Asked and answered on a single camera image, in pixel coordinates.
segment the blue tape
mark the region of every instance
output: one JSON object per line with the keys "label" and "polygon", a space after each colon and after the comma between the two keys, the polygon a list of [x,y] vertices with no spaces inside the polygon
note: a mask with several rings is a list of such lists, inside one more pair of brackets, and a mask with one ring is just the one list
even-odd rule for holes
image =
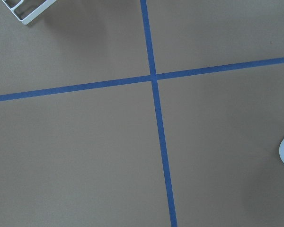
{"label": "blue tape", "polygon": [[147,47],[148,63],[149,63],[150,73],[151,73],[151,86],[152,86],[153,100],[154,100],[155,112],[156,112],[156,118],[157,118],[157,127],[158,127],[159,142],[160,142],[160,149],[161,149],[161,158],[162,158],[162,164],[163,164],[163,173],[164,173],[164,179],[165,179],[167,200],[168,200],[168,205],[169,205],[170,223],[171,223],[171,227],[177,227],[178,226],[177,217],[176,217],[174,195],[172,191],[172,184],[171,184],[171,177],[170,177],[170,170],[169,170],[169,159],[168,159],[167,148],[166,148],[166,140],[165,140],[163,117],[162,117],[162,110],[161,110],[161,103],[160,103],[159,87],[158,87],[157,73],[156,73],[156,64],[155,64],[155,58],[153,54],[152,41],[151,41],[151,28],[150,28],[150,22],[149,22],[149,17],[148,17],[146,0],[140,0],[140,3],[141,3],[144,34],[145,34],[146,47]]}
{"label": "blue tape", "polygon": [[194,70],[167,72],[167,73],[158,74],[157,78],[158,79],[170,79],[170,78],[177,78],[177,77],[187,77],[187,76],[200,75],[200,74],[206,74],[206,73],[212,73],[212,72],[239,70],[239,69],[252,68],[252,67],[258,67],[258,66],[281,64],[281,63],[284,63],[284,58],[274,58],[274,59],[261,60],[261,61],[249,61],[249,62],[243,62],[243,63],[229,64],[229,65],[206,67],[206,68],[194,69]]}
{"label": "blue tape", "polygon": [[66,86],[66,87],[55,87],[55,88],[36,90],[36,91],[19,92],[19,93],[7,94],[7,95],[0,95],[0,102],[7,101],[7,100],[20,99],[20,98],[46,96],[46,95],[66,93],[66,92],[72,92],[72,91],[81,91],[81,90],[95,89],[95,88],[101,88],[101,87],[112,87],[112,86],[134,84],[134,83],[141,83],[141,82],[147,82],[147,81],[151,81],[150,76],[115,79],[115,80],[108,80],[108,81],[95,82],[95,83],[89,83],[89,84],[79,84],[79,85],[72,85],[72,86]]}

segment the gray floor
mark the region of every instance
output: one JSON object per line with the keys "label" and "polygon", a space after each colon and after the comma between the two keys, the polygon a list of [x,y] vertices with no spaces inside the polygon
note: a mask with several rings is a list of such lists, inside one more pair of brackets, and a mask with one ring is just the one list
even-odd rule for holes
{"label": "gray floor", "polygon": [[[284,0],[148,10],[158,73],[284,57]],[[0,95],[149,73],[138,0],[0,0]],[[284,227],[284,64],[158,83],[178,226]],[[0,102],[9,226],[171,226],[150,82]]]}

